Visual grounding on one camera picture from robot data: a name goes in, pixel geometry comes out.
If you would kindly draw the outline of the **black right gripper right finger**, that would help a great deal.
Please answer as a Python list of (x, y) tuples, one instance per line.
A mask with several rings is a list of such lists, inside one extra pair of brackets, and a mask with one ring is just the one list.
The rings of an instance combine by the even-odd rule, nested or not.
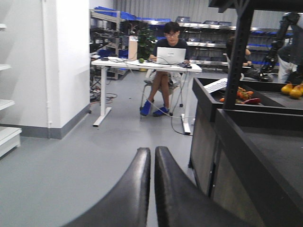
[(160, 227), (249, 226), (201, 192), (165, 146), (155, 149), (154, 190)]

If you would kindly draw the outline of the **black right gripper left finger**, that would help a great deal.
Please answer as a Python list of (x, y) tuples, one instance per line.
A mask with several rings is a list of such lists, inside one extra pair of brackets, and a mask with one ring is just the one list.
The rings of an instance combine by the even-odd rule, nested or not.
[(151, 151), (138, 148), (128, 169), (94, 206), (66, 227), (145, 227), (150, 196)]

